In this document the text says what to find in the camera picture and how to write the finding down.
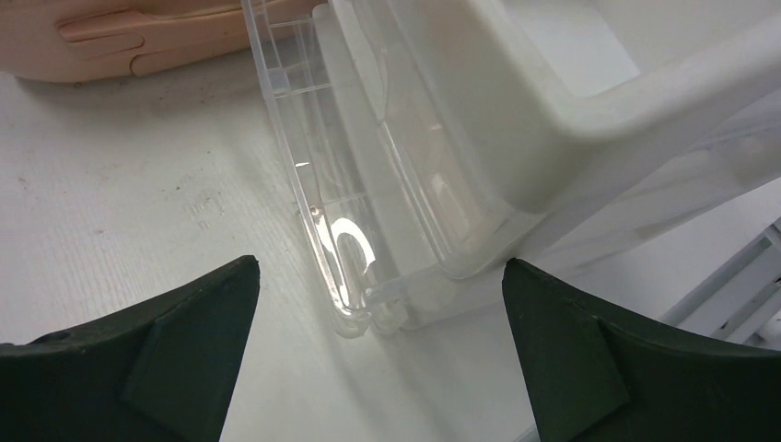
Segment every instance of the white textured surface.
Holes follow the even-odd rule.
[[[0,342],[252,253],[261,299],[223,440],[513,440],[531,415],[501,306],[390,339],[332,332],[253,68],[244,52],[80,88],[0,75]],[[780,191],[578,282],[658,316],[781,215]]]

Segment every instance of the transparent plastic box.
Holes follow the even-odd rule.
[[[496,302],[514,256],[580,272],[781,175],[778,2],[242,2],[347,337]]]

